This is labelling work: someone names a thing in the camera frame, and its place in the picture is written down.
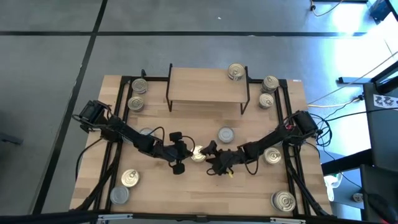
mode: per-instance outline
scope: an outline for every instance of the floor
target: floor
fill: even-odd
[[[225,68],[239,62],[248,66],[253,78],[275,75],[303,80],[307,101],[311,102],[338,88],[335,82],[338,77],[359,77],[397,50],[392,43],[396,33],[387,34],[384,30],[388,29],[377,26],[368,15],[367,5],[343,3],[330,14],[315,17],[308,11],[309,1],[304,0],[109,0],[100,32],[268,34],[262,37],[114,35],[97,36],[94,43],[94,38],[90,42],[90,36],[79,32],[93,30],[102,2],[0,0],[0,132],[24,139],[22,146],[0,142],[0,215],[30,212],[68,103],[75,106],[75,113],[80,112],[88,100],[97,98],[103,75],[138,75],[144,68],[149,76],[166,76],[169,63],[180,67]],[[332,5],[317,3],[317,10],[322,12]],[[10,30],[50,32],[48,35],[2,32]],[[384,63],[369,76],[393,61]],[[84,78],[80,89],[76,78]],[[361,92],[360,86],[350,86],[317,104],[344,103]],[[78,98],[74,105],[70,98],[75,96]],[[311,108],[310,111],[327,116],[333,110]],[[364,104],[358,102],[339,114],[362,110]],[[332,124],[335,135],[326,150],[338,157],[367,149],[369,141],[359,141],[361,136],[368,139],[366,125],[366,117],[361,115],[335,121]],[[78,124],[71,121],[44,212],[68,210],[75,162],[86,137]],[[322,162],[330,159],[322,153]],[[358,171],[354,172],[357,174],[350,178],[359,184]],[[358,191],[357,187],[345,181],[342,186],[335,192],[335,201],[361,207],[349,199],[352,192]],[[332,204],[339,217],[360,218],[358,209]]]

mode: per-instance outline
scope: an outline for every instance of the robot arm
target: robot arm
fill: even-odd
[[[108,105],[94,100],[89,101],[78,116],[73,119],[81,123],[80,127],[87,133],[90,130],[99,128],[101,136],[108,141],[118,142],[121,136],[130,140],[139,152],[153,158],[164,159],[176,162],[173,168],[174,174],[182,174],[185,171],[182,160],[192,156],[192,152],[187,150],[187,145],[181,141],[181,132],[170,133],[170,140],[173,145],[165,146],[163,140],[151,135],[143,135],[132,129],[119,117],[111,113]]]

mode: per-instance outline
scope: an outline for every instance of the black cable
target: black cable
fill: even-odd
[[[333,156],[331,156],[331,154],[329,154],[326,150],[325,147],[323,146],[323,152],[325,152],[328,156],[330,156],[334,161],[336,160]],[[348,182],[352,183],[353,185],[359,187],[359,189],[361,189],[361,191],[363,191],[364,193],[368,194],[361,186],[359,186],[358,184],[355,184],[353,181],[349,180],[349,178],[347,178],[342,171],[338,171],[346,180],[348,180]]]
[[[317,150],[317,152],[318,152],[318,157],[319,157],[319,160],[321,159],[321,153],[319,152],[319,149],[316,147],[316,146],[314,146],[313,144],[311,144],[311,143],[309,143],[309,142],[305,142],[306,144],[309,144],[310,146],[312,146],[315,150]]]
[[[147,134],[148,136],[150,136],[152,133],[154,133],[156,130],[158,130],[158,129],[161,129],[162,131],[163,131],[163,133],[162,133],[162,145],[164,145],[164,135],[165,135],[165,131],[164,131],[164,128],[163,127],[161,127],[161,126],[159,126],[159,127],[157,127],[157,128],[155,128],[155,129],[153,129],[149,134]]]
[[[346,114],[346,115],[343,115],[343,116],[338,116],[337,118],[332,118],[332,119],[329,119],[329,120],[326,120],[326,121],[334,121],[334,120],[337,120],[337,119],[340,119],[340,118],[344,118],[344,117],[352,116],[352,115],[357,115],[357,114],[361,114],[361,113],[372,113],[372,112],[377,112],[377,111],[396,110],[396,109],[398,109],[398,107],[395,107],[395,108],[383,108],[383,109],[369,110],[369,111],[362,111],[362,112],[357,112],[357,113],[352,113],[352,114]]]
[[[77,161],[76,161],[76,169],[75,169],[75,181],[77,180],[77,175],[79,172],[79,163],[80,163],[80,159],[83,156],[83,154],[92,146],[94,146],[95,144],[97,144],[100,140],[102,140],[102,138],[99,138],[98,140],[96,140],[95,142],[91,143],[89,146],[87,146],[84,150],[82,150],[82,152],[79,154],[79,156],[77,157]]]
[[[339,111],[339,110],[341,110],[341,109],[343,109],[344,107],[346,107],[347,105],[349,105],[350,103],[352,103],[352,102],[354,102],[355,100],[357,100],[358,99],[358,97],[356,97],[356,98],[354,98],[353,100],[351,100],[349,103],[346,103],[345,105],[343,105],[341,108],[338,108],[337,110],[335,110],[333,113],[331,113],[331,114],[329,114],[326,118],[325,118],[325,120],[326,119],[328,119],[331,115],[333,115],[333,114],[335,114],[335,113],[337,113],[337,111]]]
[[[195,141],[193,140],[193,138],[191,138],[190,136],[182,136],[182,137],[191,139],[191,141],[193,143],[193,148],[192,148],[192,152],[193,152],[193,150],[195,150],[195,146],[196,146]]]
[[[244,166],[246,167],[246,170],[249,172],[249,174],[251,174],[251,175],[256,175],[257,174],[257,171],[259,170],[259,158],[260,158],[260,151],[257,152],[256,170],[254,172],[251,172],[249,170],[248,163],[247,163],[246,160],[244,160]]]

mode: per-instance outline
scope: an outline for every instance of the black metal frame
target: black metal frame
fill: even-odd
[[[284,92],[287,116],[290,116],[292,114],[292,106],[290,104],[290,96],[289,96],[287,81],[286,80],[280,80],[279,84],[282,87],[283,92]],[[294,153],[294,161],[296,163],[298,177],[305,184],[303,166],[302,166],[302,163],[301,163],[301,157],[300,157],[299,149],[298,149],[297,146],[293,147],[293,153]],[[306,197],[304,196],[303,193],[302,193],[302,200],[303,200],[304,214],[309,215],[311,213],[310,205],[309,205],[309,203],[308,203],[308,201],[307,201],[307,199],[306,199]]]
[[[169,74],[172,68],[172,64],[170,64],[169,67]],[[168,92],[169,90],[169,81],[170,81],[170,76],[169,77],[143,77],[142,78],[146,79],[148,82],[156,82],[156,81],[160,81],[160,82],[167,82],[167,90],[166,92]],[[127,98],[131,97],[132,95],[132,88],[131,88],[131,83],[134,79],[136,78],[140,78],[140,77],[122,77],[121,79],[121,84],[119,86],[119,92],[118,92],[118,98],[116,100],[116,104],[120,107],[121,106],[121,98],[123,96],[123,90],[124,90],[124,86],[127,83],[130,83],[130,87],[129,87],[129,92],[127,93]],[[249,85],[249,83],[262,83],[262,79],[252,79],[248,76],[248,73],[246,72],[246,78],[247,78],[247,85]],[[279,80],[280,83],[287,83],[286,80]],[[281,88],[283,89],[284,92],[284,98],[285,98],[285,104],[286,104],[286,108],[287,111],[289,113],[289,108],[290,108],[290,114],[291,114],[291,107],[290,107],[290,98],[289,98],[289,94],[287,91],[287,84],[286,85],[281,85]],[[274,92],[274,96],[275,96],[275,105],[276,105],[276,110],[277,110],[277,115],[278,115],[278,121],[279,123],[283,123],[283,112],[282,112],[282,104],[280,102],[280,94],[279,94],[279,90],[276,90]],[[172,101],[169,104],[169,99],[167,97],[166,94],[166,99],[168,101],[168,106],[172,104]],[[127,122],[127,118],[128,118],[128,106],[127,106],[127,100],[125,102],[124,105],[124,114],[123,114],[123,121]],[[118,167],[119,165],[119,161],[120,161],[120,154],[121,154],[121,147],[122,147],[123,142],[120,141],[118,142],[118,147],[116,149],[116,154],[115,156],[117,157],[117,163],[116,163],[116,167]],[[290,155],[289,155],[289,148],[284,148],[284,159],[290,160]],[[303,180],[303,174],[302,174],[302,167],[299,167],[301,165],[301,159],[300,157],[296,157],[296,167],[298,170],[301,170],[301,176],[300,178],[302,178]],[[105,156],[104,157],[104,161],[103,161],[103,166],[102,167],[107,167],[109,164],[109,160],[110,160],[110,156]],[[109,199],[110,196],[110,191],[111,189],[115,186],[116,184],[116,176],[117,176],[117,172],[118,170],[116,169],[114,171],[114,173],[112,174],[111,178],[110,178],[110,182],[109,182],[109,191],[107,194],[107,199],[106,199],[106,206],[105,206],[105,210],[108,211],[109,213],[111,213],[111,201]],[[286,169],[286,174],[287,174],[287,182],[288,182],[288,186],[289,186],[289,192],[296,197],[296,193],[295,193],[295,187],[294,187],[294,181],[293,178],[291,177],[291,175],[288,173],[287,169]],[[305,197],[303,198],[303,206],[305,208],[306,204],[308,206],[308,202],[305,200]],[[96,198],[96,203],[99,204],[99,201],[101,200],[101,196],[99,196],[98,198]],[[303,219],[304,217],[302,215],[299,214],[298,208],[296,207],[293,210],[293,217],[290,218],[300,218]],[[305,212],[304,215],[310,215],[310,212]],[[134,218],[150,218],[150,219],[169,219],[169,220],[192,220],[192,221],[196,221],[196,222],[208,222],[208,221],[237,221],[237,220],[241,220],[241,221],[245,221],[245,222],[270,222],[271,221],[271,217],[259,217],[259,216],[234,216],[234,215],[184,215],[184,214],[157,214],[157,213],[134,213]]]
[[[172,69],[173,69],[173,64],[170,63],[169,66],[169,75],[167,76],[167,88],[166,88],[166,101],[167,101],[167,106],[169,107],[169,112],[172,111],[173,109],[173,101],[169,100],[169,88],[170,88],[170,78],[172,76]],[[241,115],[243,115],[244,111],[246,110],[246,108],[248,107],[248,104],[250,102],[250,89],[249,89],[249,82],[252,80],[249,77],[249,72],[248,72],[248,67],[245,66],[244,70],[246,71],[246,94],[248,96],[248,100],[246,102],[246,104],[243,106],[243,104],[241,103]]]

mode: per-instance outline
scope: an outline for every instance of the tin can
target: tin can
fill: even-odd
[[[259,98],[259,107],[261,109],[268,109],[274,104],[274,98],[268,94],[268,93],[263,93],[260,95]]]
[[[271,205],[281,212],[291,212],[296,207],[296,199],[290,192],[280,191],[271,195]]]
[[[261,92],[262,93],[273,93],[279,86],[279,80],[272,75],[265,77],[262,81]]]
[[[240,63],[233,63],[228,67],[228,77],[234,81],[242,79],[245,74],[246,71]]]
[[[130,110],[134,112],[140,112],[144,109],[144,100],[139,96],[134,96],[130,98],[127,105]]]
[[[206,155],[203,155],[200,153],[200,151],[203,149],[203,146],[195,146],[194,149],[191,149],[191,152],[193,155],[191,156],[191,159],[195,162],[203,162],[206,159]]]
[[[234,130],[229,127],[222,127],[218,131],[218,139],[223,143],[230,143],[234,139]]]
[[[148,90],[148,83],[143,78],[137,78],[131,84],[132,90],[138,94],[144,94]]]
[[[139,181],[139,173],[135,169],[128,169],[122,174],[122,184],[126,187],[133,187]]]
[[[125,186],[117,186],[114,187],[111,191],[111,201],[115,205],[122,205],[129,200],[130,192],[129,189]]]
[[[281,154],[278,149],[270,147],[264,152],[264,161],[268,164],[274,165],[280,161]]]
[[[139,131],[139,133],[140,134],[143,134],[143,135],[148,135],[149,133],[152,133],[152,134],[150,134],[151,136],[155,136],[155,133],[153,133],[153,130],[151,129],[151,128],[142,128],[140,131]]]

